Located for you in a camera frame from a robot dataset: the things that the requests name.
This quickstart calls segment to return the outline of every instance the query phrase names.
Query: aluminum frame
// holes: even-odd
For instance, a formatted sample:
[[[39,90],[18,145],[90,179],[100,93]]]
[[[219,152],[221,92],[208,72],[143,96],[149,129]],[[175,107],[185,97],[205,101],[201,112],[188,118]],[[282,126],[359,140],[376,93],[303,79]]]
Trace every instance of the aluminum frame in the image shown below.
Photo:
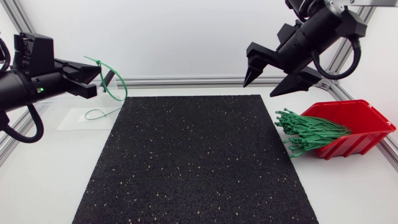
[[[0,0],[0,2],[18,32],[35,32],[18,0]]]
[[[373,0],[336,0],[335,2],[349,2],[349,5],[356,4],[375,4]],[[377,0],[378,4],[388,4],[389,6],[398,6],[398,0]],[[18,32],[35,32],[30,24],[23,8],[18,0],[0,0],[6,10],[10,20],[18,30]],[[365,22],[369,22],[372,17],[375,7],[361,7],[359,8],[359,15]],[[344,63],[347,61],[351,53],[351,44],[348,41],[343,41],[337,50],[330,66],[328,67],[331,73],[340,72]],[[251,86],[277,86],[283,77],[259,77]],[[198,87],[236,87],[242,86],[243,78],[223,77],[223,78],[158,78],[158,79],[125,79],[128,88],[198,88]],[[120,80],[117,80],[118,87],[122,86]],[[336,100],[353,100],[343,87],[338,82],[324,79],[318,87],[328,91]],[[47,106],[40,106],[38,108],[42,113],[47,109]],[[34,122],[26,111],[15,123],[13,128],[22,134],[26,134],[33,126]],[[0,166],[7,159],[10,153],[18,145],[18,141],[5,135],[0,139]],[[398,144],[390,137],[383,139],[377,147],[389,160],[392,166],[398,171]]]

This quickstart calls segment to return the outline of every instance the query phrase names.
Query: green cable tie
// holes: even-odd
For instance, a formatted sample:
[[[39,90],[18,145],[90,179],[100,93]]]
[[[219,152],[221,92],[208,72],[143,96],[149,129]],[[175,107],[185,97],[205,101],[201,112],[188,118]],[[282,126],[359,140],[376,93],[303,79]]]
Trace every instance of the green cable tie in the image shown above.
[[[112,72],[114,72],[114,73],[116,74],[116,76],[118,76],[118,78],[120,79],[120,81],[121,81],[122,84],[123,84],[124,90],[126,91],[126,96],[124,97],[123,100],[120,100],[120,99],[116,98],[116,97],[110,92],[110,90],[108,89],[108,86],[107,86],[106,83],[105,83],[104,76],[103,76],[103,74],[102,74],[102,69],[101,69],[101,72],[99,73],[99,75],[101,76],[101,80],[102,80],[102,84],[103,84],[103,86],[104,86],[104,89],[108,92],[108,94],[109,94],[113,99],[115,99],[115,100],[117,100],[117,101],[122,102],[122,101],[126,100],[127,95],[128,95],[127,85],[125,84],[123,78],[119,75],[119,73],[118,73],[117,71],[115,71],[115,69],[111,68],[109,65],[103,63],[103,62],[100,61],[100,60],[95,60],[95,59],[90,58],[90,57],[87,57],[87,56],[85,56],[85,58],[94,61],[95,63],[97,63],[97,65],[98,65],[99,67],[101,67],[102,65],[104,65],[104,66],[107,67],[108,69],[112,70]]]

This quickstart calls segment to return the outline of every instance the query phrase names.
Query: white table surface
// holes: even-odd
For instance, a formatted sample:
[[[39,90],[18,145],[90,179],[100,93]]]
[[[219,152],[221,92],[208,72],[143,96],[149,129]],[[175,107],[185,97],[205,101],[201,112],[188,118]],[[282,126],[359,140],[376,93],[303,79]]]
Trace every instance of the white table surface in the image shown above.
[[[130,90],[129,96],[260,94],[274,120],[274,111],[285,107],[302,113],[316,102],[334,100],[318,88],[276,98],[269,97],[271,91],[180,88]],[[62,117],[54,111],[60,106],[65,107],[54,104],[44,113],[43,139],[20,143],[0,167],[0,223],[72,222],[111,125],[104,128],[103,121],[94,121],[90,130],[57,131],[54,124]],[[365,156],[329,161],[308,153],[292,162],[320,223],[398,223],[398,173],[377,148]]]

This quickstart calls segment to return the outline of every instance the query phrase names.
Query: bundle of cable ties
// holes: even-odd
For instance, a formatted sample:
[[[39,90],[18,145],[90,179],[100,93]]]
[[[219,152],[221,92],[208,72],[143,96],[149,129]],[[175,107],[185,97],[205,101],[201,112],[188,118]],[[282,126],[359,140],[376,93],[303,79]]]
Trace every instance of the bundle of cable ties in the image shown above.
[[[293,153],[290,158],[327,146],[334,140],[351,134],[349,128],[327,119],[300,116],[286,108],[276,113],[280,117],[277,118],[279,122],[275,122],[275,125],[283,127],[285,134],[298,135],[297,138],[291,137],[288,141],[284,141],[292,143],[292,146],[289,146]]]

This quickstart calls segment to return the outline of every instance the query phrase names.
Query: black cable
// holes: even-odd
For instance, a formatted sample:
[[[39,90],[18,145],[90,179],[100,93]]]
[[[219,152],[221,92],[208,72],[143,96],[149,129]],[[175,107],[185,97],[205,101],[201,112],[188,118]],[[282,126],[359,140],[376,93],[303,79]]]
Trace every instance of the black cable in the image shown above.
[[[300,21],[302,21],[302,22],[306,22],[307,21],[304,17],[300,16],[300,14],[298,12],[296,12],[296,10],[293,10],[293,11],[296,14],[296,16],[298,17],[298,19],[300,19]]]
[[[2,65],[2,68],[0,69],[0,71],[6,71],[8,69],[8,67],[10,66],[11,56],[10,56],[10,52],[8,51],[8,48],[6,46],[6,43],[4,43],[4,41],[1,38],[0,38],[0,46],[2,48],[2,51],[4,52],[4,56],[6,57],[6,61],[4,62],[4,65]]]
[[[43,126],[43,121],[40,118],[40,115],[38,114],[36,108],[33,105],[28,105],[27,106],[30,112],[30,115],[32,116],[32,119],[36,125],[36,134],[33,137],[26,137],[23,136],[21,134],[19,134],[16,130],[14,130],[12,127],[10,126],[6,126],[6,128],[4,128],[4,132],[7,133],[8,135],[10,135],[12,138],[14,138],[15,140],[18,140],[20,142],[24,142],[24,143],[34,143],[37,142],[38,140],[40,140],[43,137],[44,134],[44,126]]]
[[[324,69],[322,68],[322,66],[320,65],[320,59],[319,59],[319,53],[317,50],[313,50],[311,52],[312,55],[312,60],[318,70],[318,72],[323,75],[325,78],[328,78],[330,80],[339,80],[342,78],[346,78],[349,75],[351,75],[356,68],[359,65],[359,61],[361,60],[361,55],[362,55],[362,50],[361,50],[361,44],[359,43],[359,38],[358,37],[354,37],[354,38],[350,38],[349,41],[351,42],[351,45],[353,46],[353,50],[354,50],[354,60],[353,63],[351,64],[350,68],[345,71],[344,73],[340,74],[340,75],[331,75],[329,73],[327,73],[326,71],[324,71]]]

